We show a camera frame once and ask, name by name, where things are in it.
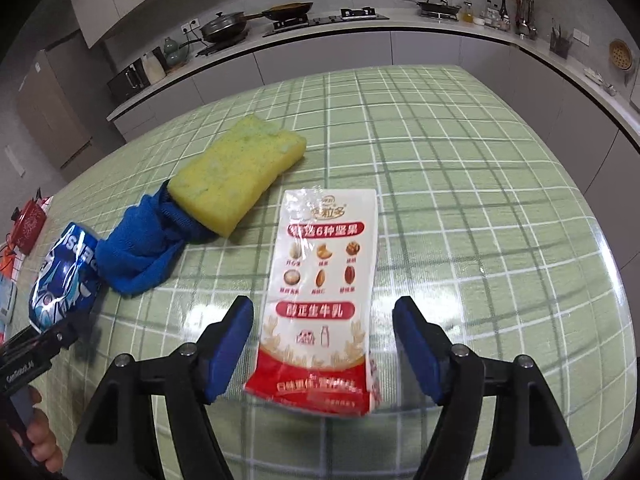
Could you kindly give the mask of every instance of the finger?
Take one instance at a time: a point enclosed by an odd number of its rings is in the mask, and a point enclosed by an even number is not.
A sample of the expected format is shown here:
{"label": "finger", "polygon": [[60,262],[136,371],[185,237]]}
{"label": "finger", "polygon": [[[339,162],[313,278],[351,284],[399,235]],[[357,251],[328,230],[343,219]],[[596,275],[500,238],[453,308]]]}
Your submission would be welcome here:
{"label": "finger", "polygon": [[45,466],[52,473],[56,473],[62,469],[62,451],[57,447],[51,458],[45,462]]}
{"label": "finger", "polygon": [[44,441],[49,431],[49,419],[44,412],[38,408],[33,410],[33,418],[27,428],[27,436],[34,444],[40,444]]}
{"label": "finger", "polygon": [[31,385],[29,386],[29,396],[31,397],[31,402],[33,404],[39,404],[42,402],[42,396],[40,395],[40,392]]}
{"label": "finger", "polygon": [[56,448],[56,436],[53,433],[49,433],[44,442],[33,446],[31,454],[38,462],[45,462],[53,456]]}
{"label": "finger", "polygon": [[15,441],[18,443],[18,446],[22,445],[22,437],[17,433],[17,431],[10,430],[11,434],[14,436]]}

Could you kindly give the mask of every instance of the utensil holder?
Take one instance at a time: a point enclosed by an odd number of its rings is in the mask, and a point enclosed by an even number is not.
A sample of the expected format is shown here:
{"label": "utensil holder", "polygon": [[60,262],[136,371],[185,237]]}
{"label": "utensil holder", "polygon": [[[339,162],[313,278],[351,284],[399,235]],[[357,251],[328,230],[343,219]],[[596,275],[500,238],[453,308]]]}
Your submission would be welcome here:
{"label": "utensil holder", "polygon": [[558,36],[556,31],[551,29],[551,41],[549,41],[549,50],[554,54],[558,54],[562,59],[566,59],[569,56],[569,48],[571,48],[572,41],[562,36]]}

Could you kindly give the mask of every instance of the sponge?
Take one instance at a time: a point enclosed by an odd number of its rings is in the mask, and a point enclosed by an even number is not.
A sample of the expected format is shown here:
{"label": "sponge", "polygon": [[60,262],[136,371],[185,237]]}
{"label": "sponge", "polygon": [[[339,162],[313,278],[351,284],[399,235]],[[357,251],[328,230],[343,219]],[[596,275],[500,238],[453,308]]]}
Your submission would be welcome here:
{"label": "sponge", "polygon": [[304,137],[248,115],[182,168],[168,190],[187,214],[227,238],[305,150]]}

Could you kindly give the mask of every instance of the black microwave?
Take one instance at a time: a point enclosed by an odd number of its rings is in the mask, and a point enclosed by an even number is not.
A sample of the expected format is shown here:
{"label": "black microwave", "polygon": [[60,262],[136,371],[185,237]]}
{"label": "black microwave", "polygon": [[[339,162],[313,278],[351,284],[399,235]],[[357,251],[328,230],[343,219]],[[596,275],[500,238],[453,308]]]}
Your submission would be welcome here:
{"label": "black microwave", "polygon": [[116,104],[121,105],[142,89],[149,86],[149,79],[142,68],[142,60],[138,58],[107,83]]}

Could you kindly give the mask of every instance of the pepsi can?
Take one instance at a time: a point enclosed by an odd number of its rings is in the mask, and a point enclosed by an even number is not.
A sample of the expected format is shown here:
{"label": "pepsi can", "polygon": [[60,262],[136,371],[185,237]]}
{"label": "pepsi can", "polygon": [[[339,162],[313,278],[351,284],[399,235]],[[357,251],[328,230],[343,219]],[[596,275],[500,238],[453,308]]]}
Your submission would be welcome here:
{"label": "pepsi can", "polygon": [[90,310],[100,290],[97,238],[71,222],[45,256],[29,298],[29,321],[42,333],[66,314]]}

